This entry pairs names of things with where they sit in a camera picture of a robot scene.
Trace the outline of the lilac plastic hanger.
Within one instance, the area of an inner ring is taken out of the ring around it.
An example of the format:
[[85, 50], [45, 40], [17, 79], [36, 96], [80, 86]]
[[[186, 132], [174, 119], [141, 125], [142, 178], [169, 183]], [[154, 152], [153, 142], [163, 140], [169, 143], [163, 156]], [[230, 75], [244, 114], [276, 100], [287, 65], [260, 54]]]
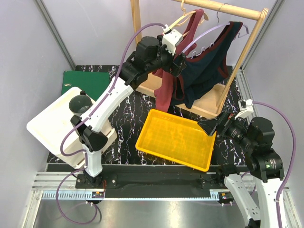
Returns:
[[[225, 28], [227, 26], [232, 25], [233, 22], [237, 22], [237, 21], [230, 21], [230, 22], [226, 22], [223, 24], [218, 24], [212, 28], [210, 28], [209, 30], [203, 32], [202, 34], [200, 34], [199, 36], [197, 36], [193, 41], [191, 41], [182, 51], [182, 53], [184, 53], [186, 56], [190, 57], [191, 59], [193, 59], [194, 57], [199, 56], [200, 54], [202, 54], [204, 51], [206, 51], [208, 48], [211, 48], [213, 46], [215, 46], [216, 41], [210, 43], [208, 46], [202, 46], [200, 49], [198, 48], [192, 48], [192, 45], [197, 44], [197, 42], [202, 39], [205, 36], [208, 36], [209, 33], [212, 33], [213, 31], [219, 29], [219, 28]], [[249, 28], [246, 24], [243, 24], [241, 22], [241, 29], [242, 27], [245, 28], [246, 33], [244, 34], [240, 34], [240, 31], [237, 32], [237, 34], [235, 35], [235, 37], [233, 38], [233, 40], [235, 40], [236, 38], [241, 38], [244, 37], [246, 35], [249, 35]]]

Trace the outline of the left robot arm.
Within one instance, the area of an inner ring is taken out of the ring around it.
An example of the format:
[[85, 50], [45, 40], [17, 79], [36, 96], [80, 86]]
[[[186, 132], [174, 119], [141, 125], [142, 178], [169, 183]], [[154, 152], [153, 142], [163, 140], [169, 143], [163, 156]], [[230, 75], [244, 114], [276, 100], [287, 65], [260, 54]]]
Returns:
[[143, 37], [136, 50], [124, 60], [120, 71], [112, 79], [98, 100], [80, 116], [74, 115], [71, 124], [82, 144], [85, 155], [84, 176], [86, 183], [98, 188], [103, 181], [101, 156], [109, 139], [102, 128], [112, 112], [140, 84], [148, 79], [148, 75], [162, 69], [173, 76], [178, 76], [185, 68], [185, 55], [178, 58], [177, 46], [183, 36], [168, 33], [158, 37]]

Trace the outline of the navy tank top maroon trim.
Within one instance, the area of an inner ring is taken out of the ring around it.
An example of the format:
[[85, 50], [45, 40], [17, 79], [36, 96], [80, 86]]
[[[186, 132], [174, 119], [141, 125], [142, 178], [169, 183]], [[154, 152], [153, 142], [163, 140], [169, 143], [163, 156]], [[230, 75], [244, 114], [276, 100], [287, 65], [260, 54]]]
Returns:
[[214, 44], [200, 55], [186, 59], [186, 68], [173, 83], [170, 105], [185, 104], [191, 108], [194, 101], [202, 98], [214, 85], [228, 76], [226, 57], [228, 49], [243, 26], [242, 22], [229, 22]]

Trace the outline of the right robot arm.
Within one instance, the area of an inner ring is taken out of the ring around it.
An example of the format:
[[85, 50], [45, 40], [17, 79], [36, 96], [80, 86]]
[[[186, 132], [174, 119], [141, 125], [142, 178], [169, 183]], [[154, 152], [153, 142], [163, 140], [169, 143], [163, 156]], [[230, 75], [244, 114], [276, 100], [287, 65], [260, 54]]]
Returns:
[[245, 226], [286, 228], [284, 207], [277, 204], [282, 199], [277, 193], [283, 182], [284, 168], [280, 156], [272, 149], [275, 132], [271, 121], [254, 117], [246, 127], [234, 114], [223, 112], [215, 118], [199, 121], [198, 125], [207, 135], [232, 139], [244, 150], [246, 166], [258, 193], [258, 204], [246, 190], [235, 165], [221, 165], [215, 178], [220, 188], [231, 192]]

